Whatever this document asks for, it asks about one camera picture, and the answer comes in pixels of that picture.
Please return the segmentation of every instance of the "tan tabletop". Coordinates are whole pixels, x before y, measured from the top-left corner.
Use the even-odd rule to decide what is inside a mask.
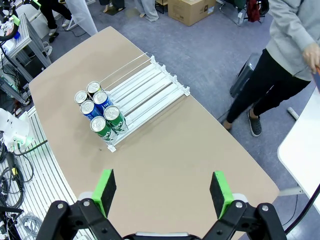
[[[279,191],[274,182],[191,95],[123,140],[114,153],[91,132],[74,103],[75,93],[141,54],[108,27],[29,85],[50,147],[75,195],[93,191],[102,170],[114,169],[117,190],[108,218],[122,236],[144,231],[203,237],[217,220],[209,192],[217,170],[224,171],[232,191],[245,194],[251,205],[272,203]],[[146,59],[122,68],[103,87]]]

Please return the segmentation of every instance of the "black bag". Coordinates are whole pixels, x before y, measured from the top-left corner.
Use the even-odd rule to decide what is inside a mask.
[[[261,7],[260,7],[260,16],[264,16],[269,12],[269,1],[268,0],[259,0],[261,1]]]

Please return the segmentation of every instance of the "white shelf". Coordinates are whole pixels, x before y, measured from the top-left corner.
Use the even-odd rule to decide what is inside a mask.
[[[160,113],[183,95],[190,95],[188,86],[177,81],[177,76],[167,72],[165,65],[150,57],[150,65],[128,78],[108,94],[126,120],[127,129],[118,133],[107,145],[111,152],[127,136]]]

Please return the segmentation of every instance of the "green can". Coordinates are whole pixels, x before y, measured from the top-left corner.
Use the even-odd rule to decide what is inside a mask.
[[[107,121],[103,116],[96,116],[92,119],[90,128],[106,142],[114,140],[117,137],[116,133],[107,124]]]
[[[104,110],[103,116],[116,133],[127,129],[126,119],[116,106],[108,106]]]

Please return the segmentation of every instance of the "cardboard box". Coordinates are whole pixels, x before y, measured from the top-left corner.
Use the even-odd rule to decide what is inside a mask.
[[[216,0],[168,0],[169,17],[191,26],[214,12]]]

